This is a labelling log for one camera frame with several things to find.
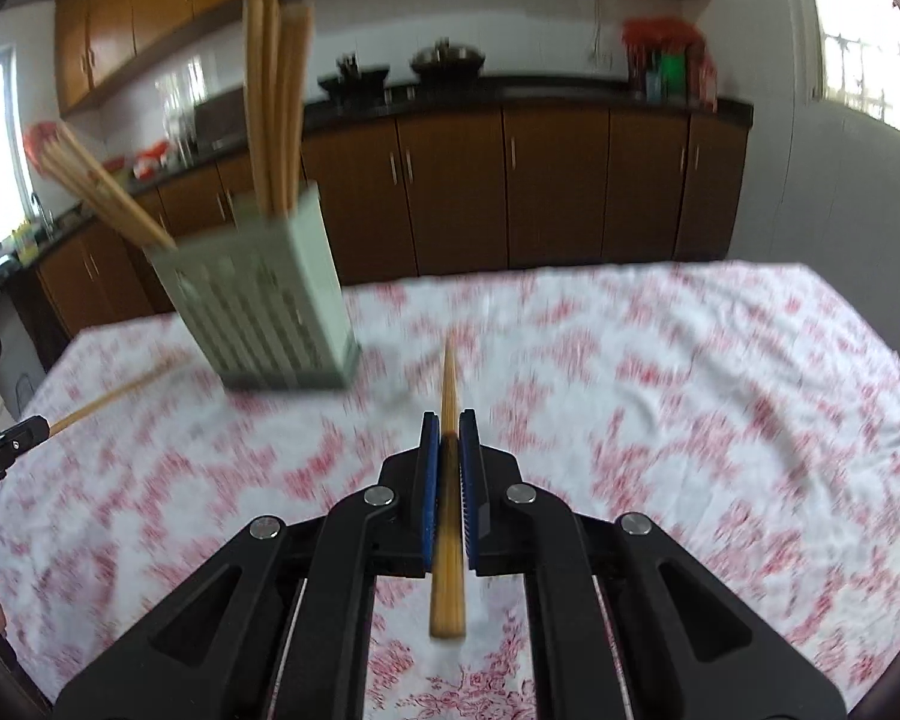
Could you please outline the green bottle on counter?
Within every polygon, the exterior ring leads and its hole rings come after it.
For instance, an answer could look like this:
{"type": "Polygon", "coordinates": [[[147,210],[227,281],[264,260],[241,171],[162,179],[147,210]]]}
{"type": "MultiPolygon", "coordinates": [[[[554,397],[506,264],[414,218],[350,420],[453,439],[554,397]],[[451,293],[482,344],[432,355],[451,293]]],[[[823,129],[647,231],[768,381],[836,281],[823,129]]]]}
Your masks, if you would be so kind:
{"type": "Polygon", "coordinates": [[[662,52],[658,57],[658,76],[665,98],[689,98],[689,70],[685,54],[662,52]]]}

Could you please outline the black wok on stove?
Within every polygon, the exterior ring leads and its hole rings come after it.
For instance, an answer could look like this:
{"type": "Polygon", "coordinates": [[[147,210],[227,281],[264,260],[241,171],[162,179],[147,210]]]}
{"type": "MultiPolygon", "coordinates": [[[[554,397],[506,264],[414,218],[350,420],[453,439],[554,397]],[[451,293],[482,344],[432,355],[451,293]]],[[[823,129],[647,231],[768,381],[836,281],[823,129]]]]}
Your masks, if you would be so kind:
{"type": "Polygon", "coordinates": [[[318,80],[329,99],[351,106],[368,106],[383,98],[388,65],[361,65],[356,54],[344,54],[336,60],[336,73],[318,80]]]}

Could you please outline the red plastic bag on counter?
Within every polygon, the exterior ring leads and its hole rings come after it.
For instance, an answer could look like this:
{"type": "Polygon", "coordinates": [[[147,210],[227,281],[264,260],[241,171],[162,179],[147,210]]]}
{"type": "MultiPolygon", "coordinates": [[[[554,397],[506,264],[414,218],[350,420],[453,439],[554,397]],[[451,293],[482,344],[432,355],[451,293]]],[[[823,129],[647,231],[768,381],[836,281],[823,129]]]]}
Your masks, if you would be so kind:
{"type": "Polygon", "coordinates": [[[688,50],[704,54],[707,50],[706,36],[696,26],[676,16],[655,16],[655,18],[632,18],[622,25],[622,44],[629,52],[650,55],[686,54],[688,50]]]}

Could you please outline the brown cutting board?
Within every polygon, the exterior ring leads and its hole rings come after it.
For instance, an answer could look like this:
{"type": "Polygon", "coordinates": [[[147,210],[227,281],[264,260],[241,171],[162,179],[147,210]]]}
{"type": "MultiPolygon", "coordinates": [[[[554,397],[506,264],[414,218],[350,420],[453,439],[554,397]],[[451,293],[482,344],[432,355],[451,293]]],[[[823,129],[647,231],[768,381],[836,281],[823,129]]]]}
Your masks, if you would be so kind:
{"type": "Polygon", "coordinates": [[[193,109],[194,143],[199,151],[222,148],[247,136],[245,90],[226,89],[193,109]]]}

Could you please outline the red plastic bag hanging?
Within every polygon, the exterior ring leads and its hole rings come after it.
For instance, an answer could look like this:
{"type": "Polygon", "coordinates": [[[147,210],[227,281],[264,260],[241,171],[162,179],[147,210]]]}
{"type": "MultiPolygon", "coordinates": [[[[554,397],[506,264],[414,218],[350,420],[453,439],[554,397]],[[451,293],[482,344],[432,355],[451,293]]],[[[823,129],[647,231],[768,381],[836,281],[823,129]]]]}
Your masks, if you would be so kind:
{"type": "Polygon", "coordinates": [[[35,171],[43,177],[61,176],[58,126],[55,122],[37,122],[23,132],[23,151],[35,171]]]}

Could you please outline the floral pink white tablecloth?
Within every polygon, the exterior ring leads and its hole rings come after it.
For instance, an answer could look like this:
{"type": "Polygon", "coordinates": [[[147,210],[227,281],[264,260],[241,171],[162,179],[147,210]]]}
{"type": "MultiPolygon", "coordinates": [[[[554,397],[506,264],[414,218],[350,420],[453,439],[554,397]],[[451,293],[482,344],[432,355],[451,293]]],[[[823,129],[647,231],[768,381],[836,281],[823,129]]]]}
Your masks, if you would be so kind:
{"type": "Polygon", "coordinates": [[[900,713],[900,359],[801,265],[347,294],[338,392],[178,319],[0,437],[0,717],[900,713]]]}

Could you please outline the black wok with lid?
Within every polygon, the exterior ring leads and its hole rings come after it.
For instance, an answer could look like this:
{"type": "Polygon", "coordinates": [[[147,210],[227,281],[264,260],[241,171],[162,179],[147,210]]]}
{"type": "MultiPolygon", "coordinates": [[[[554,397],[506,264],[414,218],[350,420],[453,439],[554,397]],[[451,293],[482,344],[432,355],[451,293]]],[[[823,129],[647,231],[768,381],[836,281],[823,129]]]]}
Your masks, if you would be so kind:
{"type": "Polygon", "coordinates": [[[450,83],[476,78],[484,64],[486,55],[481,50],[442,37],[419,50],[409,66],[423,83],[450,83]]]}

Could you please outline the yellow dish soap bottle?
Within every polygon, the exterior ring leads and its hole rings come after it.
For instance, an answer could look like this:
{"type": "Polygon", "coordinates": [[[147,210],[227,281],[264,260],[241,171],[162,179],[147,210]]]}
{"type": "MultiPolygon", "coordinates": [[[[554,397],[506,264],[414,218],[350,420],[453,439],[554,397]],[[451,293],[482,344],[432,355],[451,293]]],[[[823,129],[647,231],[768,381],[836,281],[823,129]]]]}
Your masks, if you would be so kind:
{"type": "Polygon", "coordinates": [[[19,254],[37,249],[37,234],[39,232],[40,226],[38,226],[38,224],[34,224],[30,220],[24,221],[13,231],[14,249],[16,249],[19,254]]]}

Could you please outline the gas stove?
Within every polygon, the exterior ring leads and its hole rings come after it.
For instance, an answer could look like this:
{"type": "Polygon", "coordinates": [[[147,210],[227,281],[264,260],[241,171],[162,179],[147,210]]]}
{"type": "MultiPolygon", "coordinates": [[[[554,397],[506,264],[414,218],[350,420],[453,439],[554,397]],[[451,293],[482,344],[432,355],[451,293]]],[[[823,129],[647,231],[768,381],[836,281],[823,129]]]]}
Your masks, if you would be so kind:
{"type": "Polygon", "coordinates": [[[325,76],[318,88],[326,99],[340,109],[367,110],[371,107],[396,106],[404,103],[443,103],[463,99],[492,98],[502,85],[496,78],[475,78],[469,82],[428,85],[427,83],[345,82],[343,78],[325,76]]]}

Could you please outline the right window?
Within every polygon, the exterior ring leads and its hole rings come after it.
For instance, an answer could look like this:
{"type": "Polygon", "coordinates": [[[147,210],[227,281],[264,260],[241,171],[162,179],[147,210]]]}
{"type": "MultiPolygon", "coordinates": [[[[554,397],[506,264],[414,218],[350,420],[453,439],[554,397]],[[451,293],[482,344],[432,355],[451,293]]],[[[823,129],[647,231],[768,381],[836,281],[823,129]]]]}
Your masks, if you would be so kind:
{"type": "Polygon", "coordinates": [[[823,96],[900,132],[900,8],[896,0],[814,0],[823,96]]]}

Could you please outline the pale green perforated utensil holder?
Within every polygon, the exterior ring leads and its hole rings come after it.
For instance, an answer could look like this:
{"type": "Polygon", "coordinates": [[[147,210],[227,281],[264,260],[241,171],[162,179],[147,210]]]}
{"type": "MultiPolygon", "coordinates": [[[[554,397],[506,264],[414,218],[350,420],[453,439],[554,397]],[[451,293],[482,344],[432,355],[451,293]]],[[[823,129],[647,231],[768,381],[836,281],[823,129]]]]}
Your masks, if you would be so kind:
{"type": "Polygon", "coordinates": [[[338,390],[361,355],[315,182],[285,218],[244,198],[237,224],[148,259],[211,369],[230,390],[338,390]]]}

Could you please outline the wooden chopstick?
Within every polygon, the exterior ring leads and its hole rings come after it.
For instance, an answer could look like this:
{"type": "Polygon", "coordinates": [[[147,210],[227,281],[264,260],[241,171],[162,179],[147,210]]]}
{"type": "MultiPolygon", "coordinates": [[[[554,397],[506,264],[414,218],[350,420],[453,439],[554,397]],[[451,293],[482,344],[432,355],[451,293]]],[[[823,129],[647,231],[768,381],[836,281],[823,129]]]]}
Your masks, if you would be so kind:
{"type": "Polygon", "coordinates": [[[265,73],[266,16],[265,0],[244,0],[245,28],[245,119],[248,149],[255,184],[258,210],[269,215],[269,169],[266,148],[265,73]]]}
{"type": "Polygon", "coordinates": [[[304,86],[315,10],[307,0],[283,9],[281,18],[281,54],[279,54],[279,91],[281,91],[281,190],[279,215],[292,215],[299,192],[304,86]]]}
{"type": "Polygon", "coordinates": [[[466,635],[459,421],[457,356],[453,337],[448,337],[443,347],[439,495],[436,507],[436,541],[430,571],[432,587],[429,634],[432,639],[439,640],[461,640],[466,635]]]}
{"type": "Polygon", "coordinates": [[[53,422],[52,426],[48,427],[48,436],[55,437],[59,433],[66,431],[68,427],[74,426],[79,421],[95,415],[97,411],[102,410],[105,406],[109,406],[110,403],[134,394],[137,390],[141,390],[142,387],[146,387],[149,383],[153,383],[157,379],[160,379],[164,374],[167,374],[167,372],[173,371],[173,369],[180,366],[182,362],[182,358],[164,359],[147,374],[142,374],[142,376],[130,380],[130,382],[123,383],[123,385],[110,390],[110,392],[107,392],[106,394],[100,395],[100,397],[95,400],[89,401],[86,405],[82,405],[80,408],[77,408],[76,411],[69,413],[68,416],[53,422]]]}
{"type": "Polygon", "coordinates": [[[284,12],[279,0],[265,0],[266,16],[266,73],[265,114],[266,148],[269,169],[269,216],[286,214],[286,86],[287,49],[284,12]]]}

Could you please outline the orange lower kitchen cabinets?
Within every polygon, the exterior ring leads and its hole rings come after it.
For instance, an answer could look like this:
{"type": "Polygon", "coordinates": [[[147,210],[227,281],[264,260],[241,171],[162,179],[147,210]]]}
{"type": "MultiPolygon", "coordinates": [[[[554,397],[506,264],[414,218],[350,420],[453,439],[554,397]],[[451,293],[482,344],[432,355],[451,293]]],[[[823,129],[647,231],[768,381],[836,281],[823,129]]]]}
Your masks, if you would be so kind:
{"type": "Polygon", "coordinates": [[[754,110],[544,101],[307,135],[341,283],[725,257],[754,110]]]}

